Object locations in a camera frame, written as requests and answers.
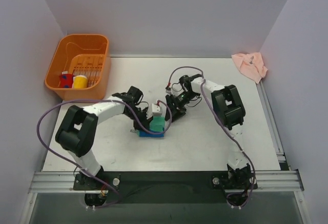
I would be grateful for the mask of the green blue yellow towel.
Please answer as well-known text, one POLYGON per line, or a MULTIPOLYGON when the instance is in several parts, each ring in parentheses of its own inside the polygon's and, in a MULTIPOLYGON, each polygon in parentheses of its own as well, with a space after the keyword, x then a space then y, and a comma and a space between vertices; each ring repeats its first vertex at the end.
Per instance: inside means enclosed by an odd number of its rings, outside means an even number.
POLYGON ((138 130, 137 135, 139 137, 151 137, 151 138, 163 138, 164 137, 164 130, 165 130, 165 118, 162 116, 153 116, 150 119, 149 123, 149 131, 153 133, 159 133, 157 135, 149 134, 144 130, 138 130))

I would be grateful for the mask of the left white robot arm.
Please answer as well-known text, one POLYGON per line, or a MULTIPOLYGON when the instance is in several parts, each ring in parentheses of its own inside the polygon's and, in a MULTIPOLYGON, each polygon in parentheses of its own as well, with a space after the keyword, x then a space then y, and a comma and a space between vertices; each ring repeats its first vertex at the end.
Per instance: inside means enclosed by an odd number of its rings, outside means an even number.
POLYGON ((131 86, 127 92, 115 93, 104 103, 78 107, 72 105, 67 110, 55 136, 55 141, 68 151, 75 162, 88 171, 85 183, 92 189, 98 189, 104 182, 104 169, 96 160, 92 146, 97 125, 117 115, 125 115, 133 120, 135 130, 149 130, 150 118, 147 108, 138 105, 143 92, 131 86))

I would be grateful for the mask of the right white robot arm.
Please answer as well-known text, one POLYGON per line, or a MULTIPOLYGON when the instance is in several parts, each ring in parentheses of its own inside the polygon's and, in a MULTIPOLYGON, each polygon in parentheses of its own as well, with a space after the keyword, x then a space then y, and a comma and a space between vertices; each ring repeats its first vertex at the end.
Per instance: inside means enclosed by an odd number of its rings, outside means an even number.
POLYGON ((173 94, 173 85, 166 86, 166 102, 169 109, 165 119, 176 121, 186 114, 186 105, 197 97, 202 97, 214 115, 215 121, 230 139, 228 153, 228 184, 239 188, 244 183, 252 183, 252 163, 243 149, 242 125, 245 108, 235 85, 222 86, 205 80, 201 74, 184 75, 179 79, 180 94, 173 94))

